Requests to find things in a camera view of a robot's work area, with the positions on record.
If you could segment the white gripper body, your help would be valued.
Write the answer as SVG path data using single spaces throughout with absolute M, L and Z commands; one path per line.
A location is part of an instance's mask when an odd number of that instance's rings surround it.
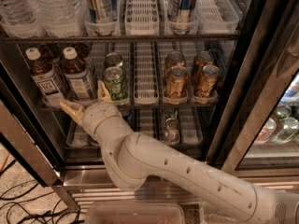
M 82 127 L 92 138 L 123 137 L 121 113 L 110 102 L 89 106 L 83 114 Z

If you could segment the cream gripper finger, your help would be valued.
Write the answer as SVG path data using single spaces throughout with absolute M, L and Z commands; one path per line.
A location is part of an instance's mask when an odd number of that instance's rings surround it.
M 69 101 L 62 101 L 60 102 L 61 109 L 72 118 L 77 125 L 82 125 L 82 118 L 85 112 L 85 108 L 78 103 L 73 103 Z
M 98 100 L 100 102 L 111 102 L 112 99 L 109 91 L 106 88 L 105 83 L 102 80 L 98 80 L 97 86 L 98 86 L 98 90 L 97 90 Z

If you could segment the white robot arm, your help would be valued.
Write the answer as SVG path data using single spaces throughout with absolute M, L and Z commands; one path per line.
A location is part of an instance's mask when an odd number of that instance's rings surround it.
M 133 131 L 106 89 L 87 107 L 68 100 L 62 100 L 60 107 L 98 142 L 108 175 L 122 190 L 140 189 L 155 175 L 243 223 L 299 223 L 298 194 L 251 184 Z

